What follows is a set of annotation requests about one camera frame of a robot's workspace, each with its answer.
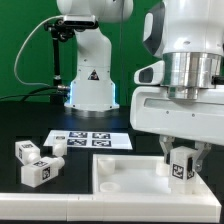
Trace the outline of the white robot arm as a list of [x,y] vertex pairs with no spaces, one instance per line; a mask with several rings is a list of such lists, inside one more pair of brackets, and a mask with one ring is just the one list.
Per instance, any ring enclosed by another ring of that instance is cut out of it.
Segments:
[[[56,1],[78,44],[68,107],[114,108],[111,43],[98,25],[128,19],[133,0]],[[143,44],[158,60],[134,74],[130,123],[158,134],[165,152],[174,138],[194,141],[199,171],[211,145],[224,146],[224,0],[161,0],[145,16]]]

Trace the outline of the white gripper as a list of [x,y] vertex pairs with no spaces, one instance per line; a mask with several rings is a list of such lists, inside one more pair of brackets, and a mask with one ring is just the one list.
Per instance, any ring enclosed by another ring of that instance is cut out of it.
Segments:
[[224,146],[224,87],[200,89],[196,100],[170,99],[162,87],[138,87],[132,96],[130,123],[135,130],[161,135],[166,164],[174,137],[201,141],[195,143],[193,157],[194,171],[200,172],[211,144]]

